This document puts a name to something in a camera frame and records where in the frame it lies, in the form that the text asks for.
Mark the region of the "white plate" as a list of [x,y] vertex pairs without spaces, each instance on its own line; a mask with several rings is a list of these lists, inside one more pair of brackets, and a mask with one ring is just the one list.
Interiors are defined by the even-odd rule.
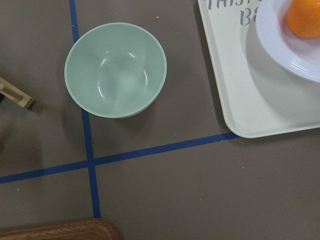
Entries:
[[294,35],[286,23],[289,0],[263,0],[255,16],[258,40],[282,68],[303,79],[320,82],[320,40]]

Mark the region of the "orange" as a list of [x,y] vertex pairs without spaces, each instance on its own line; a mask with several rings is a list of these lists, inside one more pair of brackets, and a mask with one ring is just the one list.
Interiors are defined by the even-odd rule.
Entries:
[[320,1],[292,0],[285,16],[286,25],[301,39],[320,38]]

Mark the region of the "cream bear tray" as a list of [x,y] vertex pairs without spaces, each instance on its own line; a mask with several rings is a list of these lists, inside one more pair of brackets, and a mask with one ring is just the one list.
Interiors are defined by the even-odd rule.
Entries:
[[276,63],[256,32],[258,0],[198,2],[227,127],[258,138],[320,126],[320,85]]

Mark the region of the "green bowl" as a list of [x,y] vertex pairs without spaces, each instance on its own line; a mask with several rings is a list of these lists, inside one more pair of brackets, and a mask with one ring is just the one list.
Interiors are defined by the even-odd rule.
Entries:
[[140,26],[97,26],[70,49],[65,85],[75,103],[103,118],[121,119],[147,109],[160,94],[167,59],[160,42]]

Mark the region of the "wooden cutting board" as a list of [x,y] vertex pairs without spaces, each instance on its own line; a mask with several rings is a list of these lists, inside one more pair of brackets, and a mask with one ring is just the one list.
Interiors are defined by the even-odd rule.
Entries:
[[2,240],[120,240],[121,235],[108,220],[92,218],[0,233]]

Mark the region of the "wooden dish rack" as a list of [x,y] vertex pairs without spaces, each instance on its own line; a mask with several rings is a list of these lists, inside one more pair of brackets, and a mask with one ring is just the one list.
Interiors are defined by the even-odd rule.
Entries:
[[25,109],[28,109],[34,103],[34,99],[31,96],[24,93],[2,77],[0,78],[0,93]]

